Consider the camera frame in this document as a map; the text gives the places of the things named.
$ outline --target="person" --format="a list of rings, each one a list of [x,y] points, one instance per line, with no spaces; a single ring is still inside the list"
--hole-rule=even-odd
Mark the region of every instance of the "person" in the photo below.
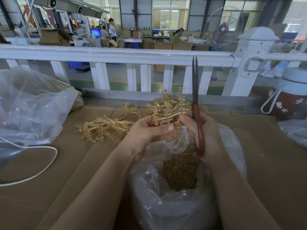
[[[201,161],[212,172],[223,229],[280,230],[226,152],[217,123],[204,113],[201,117],[206,152]],[[191,111],[174,125],[160,125],[152,116],[138,120],[51,229],[113,229],[129,168],[144,156],[149,143],[171,139],[174,126],[180,125],[198,146]]]
[[[109,33],[106,31],[106,27],[102,26],[102,29],[100,30],[101,32],[101,37],[103,38],[109,38]]]
[[[174,34],[174,36],[173,36],[171,42],[172,42],[172,43],[187,42],[188,39],[183,40],[183,41],[180,40],[180,37],[183,35],[183,32],[184,32],[184,31],[183,31],[183,28],[178,29],[178,30],[175,32],[175,34]]]
[[[117,35],[116,35],[116,30],[115,30],[114,19],[110,18],[109,23],[110,23],[110,30],[111,30],[112,39],[116,42],[116,36]]]

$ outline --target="factory floor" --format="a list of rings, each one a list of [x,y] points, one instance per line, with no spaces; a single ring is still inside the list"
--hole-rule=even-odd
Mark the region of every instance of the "factory floor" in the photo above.
[[[30,68],[44,73],[46,75],[55,77],[52,66],[49,61],[29,61]],[[70,83],[74,87],[79,88],[94,88],[94,82],[91,71],[82,73],[75,69],[71,69],[64,63],[67,71]],[[8,69],[8,65],[5,60],[0,60],[0,69]],[[126,64],[107,64],[108,76],[110,81],[111,90],[128,90],[127,82],[127,69]],[[221,70],[219,67],[213,69],[211,81],[209,84],[209,95],[221,95],[228,76],[229,68]],[[175,68],[173,74],[173,87],[172,92],[177,92],[178,87],[183,85],[185,75],[185,69]],[[152,68],[152,92],[160,92],[163,89],[163,72],[157,72],[156,67]],[[271,79],[258,76],[254,86],[271,87],[276,83],[277,79]],[[137,91],[141,90],[141,76],[140,65],[136,65],[136,82]]]

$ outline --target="clear plastic bag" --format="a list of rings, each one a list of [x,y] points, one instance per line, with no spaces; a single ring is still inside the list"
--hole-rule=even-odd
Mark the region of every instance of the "clear plastic bag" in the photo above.
[[[229,127],[219,125],[219,129],[230,158],[246,176],[239,140]],[[179,192],[170,190],[166,179],[160,175],[163,162],[171,159],[172,150],[178,148],[175,145],[165,142],[150,144],[144,158],[132,167],[129,184],[138,222],[145,230],[212,228],[218,218],[218,206],[209,169],[201,163],[197,171],[197,187]]]
[[[298,145],[307,149],[307,120],[287,120],[278,122],[279,128]]]
[[[0,136],[24,146],[51,143],[71,109],[84,105],[79,95],[31,69],[0,70]]]

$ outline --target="star print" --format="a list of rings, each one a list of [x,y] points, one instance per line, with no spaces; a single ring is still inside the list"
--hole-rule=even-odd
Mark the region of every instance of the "star print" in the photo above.
[[[281,108],[282,108],[282,102],[276,102],[276,104],[275,104],[275,105],[276,105],[276,107],[277,107],[277,108],[279,108],[279,109],[281,109]]]
[[[293,103],[295,103],[295,104],[300,104],[300,103],[303,103],[305,100],[303,99],[303,98],[300,98],[300,99],[298,99],[298,100],[296,100],[295,102],[293,102]]]

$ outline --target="blue crate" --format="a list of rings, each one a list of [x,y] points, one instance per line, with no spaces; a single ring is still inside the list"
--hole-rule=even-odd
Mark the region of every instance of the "blue crate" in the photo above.
[[[90,65],[90,62],[67,61],[67,66],[70,69],[75,69],[82,65]]]

